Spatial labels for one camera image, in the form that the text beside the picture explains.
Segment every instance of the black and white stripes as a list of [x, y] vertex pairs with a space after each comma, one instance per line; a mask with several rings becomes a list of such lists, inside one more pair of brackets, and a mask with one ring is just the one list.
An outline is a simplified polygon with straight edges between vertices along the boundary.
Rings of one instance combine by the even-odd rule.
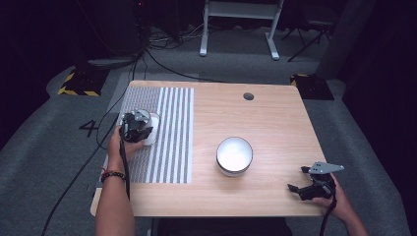
[[128, 88], [119, 117], [136, 108], [160, 120], [155, 143], [129, 163], [131, 182], [191, 183], [194, 89]]

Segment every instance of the white bowl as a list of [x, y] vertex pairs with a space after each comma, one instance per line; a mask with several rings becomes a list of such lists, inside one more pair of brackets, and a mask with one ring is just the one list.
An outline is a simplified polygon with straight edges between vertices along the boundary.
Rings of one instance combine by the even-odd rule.
[[253, 151], [249, 143], [238, 137], [225, 139], [217, 148], [217, 165], [231, 177], [242, 175], [252, 162]]

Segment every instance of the bracelet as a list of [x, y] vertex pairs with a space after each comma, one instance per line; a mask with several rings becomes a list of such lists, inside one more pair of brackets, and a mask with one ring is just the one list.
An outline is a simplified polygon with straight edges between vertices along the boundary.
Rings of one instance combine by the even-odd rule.
[[126, 175], [124, 173], [114, 170], [106, 170], [101, 174], [101, 183], [104, 183], [104, 180], [110, 176], [117, 176], [121, 178], [123, 181], [126, 180]]

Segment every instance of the gray carpet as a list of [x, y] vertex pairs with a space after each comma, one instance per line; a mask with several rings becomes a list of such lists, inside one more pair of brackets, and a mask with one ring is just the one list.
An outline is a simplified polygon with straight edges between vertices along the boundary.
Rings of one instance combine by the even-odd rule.
[[[284, 32], [277, 31], [274, 40], [281, 59], [273, 61], [263, 35], [265, 30], [217, 31], [208, 38], [205, 58], [199, 56], [198, 38], [175, 49], [150, 49], [149, 52], [164, 66], [198, 76], [201, 82], [211, 79], [289, 85], [291, 75], [316, 71], [326, 50], [325, 39], [288, 63], [286, 60], [301, 47], [301, 41], [297, 33], [282, 41]], [[305, 35], [311, 38], [315, 34]], [[148, 67], [146, 69], [143, 60], [139, 61], [135, 74], [138, 80], [145, 75], [148, 80], [190, 80], [172, 75], [147, 54], [144, 59]], [[41, 234], [58, 198], [96, 149], [95, 135], [101, 140], [110, 128], [116, 117], [111, 106], [131, 80], [128, 77], [131, 67], [126, 67], [110, 72], [100, 97], [58, 95], [71, 69], [51, 79], [47, 87], [50, 99], [31, 115], [0, 152], [0, 235]], [[371, 235], [410, 235], [400, 195], [341, 101], [344, 83], [334, 79], [328, 81], [328, 85], [335, 100], [304, 100], [328, 162], [345, 166], [337, 177]], [[96, 126], [100, 120], [102, 122], [98, 133], [93, 132], [88, 138], [88, 131], [79, 127], [90, 120], [95, 120]], [[46, 235], [93, 235], [94, 217], [89, 207], [105, 153], [100, 149], [81, 173], [53, 215]], [[136, 221], [137, 235], [146, 235], [151, 219], [138, 217]], [[287, 218], [296, 236], [318, 235], [321, 222], [321, 217]], [[347, 234], [344, 226], [331, 217], [326, 235]]]

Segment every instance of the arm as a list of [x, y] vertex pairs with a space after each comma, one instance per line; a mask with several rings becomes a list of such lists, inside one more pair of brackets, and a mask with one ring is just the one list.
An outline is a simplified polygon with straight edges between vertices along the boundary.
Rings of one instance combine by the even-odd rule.
[[[116, 127], [108, 147], [108, 170], [124, 172], [120, 148], [120, 126]], [[128, 160], [143, 146], [125, 143]], [[126, 195], [124, 181], [115, 176], [105, 179], [95, 215], [95, 235], [135, 235], [135, 218]]]
[[[344, 223], [349, 235], [368, 236], [369, 234], [365, 228], [365, 225], [362, 223], [362, 220], [353, 209], [352, 204], [347, 199], [343, 188], [341, 188], [333, 174], [331, 174], [331, 177], [334, 179], [334, 183], [336, 185], [337, 199], [336, 208], [331, 213]], [[331, 204], [331, 199], [314, 198], [312, 199], [312, 202], [323, 207], [329, 207]]]

